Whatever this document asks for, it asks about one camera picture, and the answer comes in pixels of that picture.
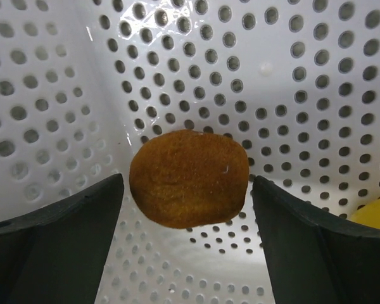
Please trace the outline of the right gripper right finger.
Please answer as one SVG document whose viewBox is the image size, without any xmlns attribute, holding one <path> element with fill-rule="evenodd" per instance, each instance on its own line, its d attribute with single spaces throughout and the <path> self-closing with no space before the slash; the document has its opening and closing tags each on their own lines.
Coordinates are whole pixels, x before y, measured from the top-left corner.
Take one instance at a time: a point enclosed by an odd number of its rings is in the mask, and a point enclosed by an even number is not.
<svg viewBox="0 0 380 304">
<path fill-rule="evenodd" d="M 276 303 L 380 303 L 380 230 L 337 217 L 262 176 L 251 192 Z"/>
</svg>

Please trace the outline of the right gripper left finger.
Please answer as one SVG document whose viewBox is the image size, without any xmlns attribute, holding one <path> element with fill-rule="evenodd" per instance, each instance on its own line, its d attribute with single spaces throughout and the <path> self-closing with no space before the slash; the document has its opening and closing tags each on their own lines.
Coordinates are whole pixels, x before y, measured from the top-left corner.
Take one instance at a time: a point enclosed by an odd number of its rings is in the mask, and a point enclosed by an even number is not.
<svg viewBox="0 0 380 304">
<path fill-rule="evenodd" d="M 0 222 L 0 303 L 94 303 L 123 196 L 115 174 Z"/>
</svg>

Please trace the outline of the yellow apple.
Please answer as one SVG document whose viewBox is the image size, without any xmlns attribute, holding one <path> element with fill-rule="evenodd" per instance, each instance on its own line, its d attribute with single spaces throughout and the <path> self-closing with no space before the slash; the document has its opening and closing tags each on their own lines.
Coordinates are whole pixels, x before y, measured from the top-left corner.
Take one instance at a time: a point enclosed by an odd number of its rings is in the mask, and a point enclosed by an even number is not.
<svg viewBox="0 0 380 304">
<path fill-rule="evenodd" d="M 380 199 L 358 209 L 349 220 L 367 227 L 380 229 Z"/>
</svg>

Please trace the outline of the brown kiwi fruit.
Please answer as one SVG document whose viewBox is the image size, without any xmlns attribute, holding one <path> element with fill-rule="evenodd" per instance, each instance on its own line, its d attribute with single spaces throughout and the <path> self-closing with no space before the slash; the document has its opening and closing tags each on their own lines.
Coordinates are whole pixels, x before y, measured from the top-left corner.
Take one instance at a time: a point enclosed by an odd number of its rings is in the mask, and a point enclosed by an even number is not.
<svg viewBox="0 0 380 304">
<path fill-rule="evenodd" d="M 177 130 L 155 137 L 130 164 L 131 195 L 164 227 L 228 222 L 242 210 L 249 179 L 245 149 L 230 137 Z"/>
</svg>

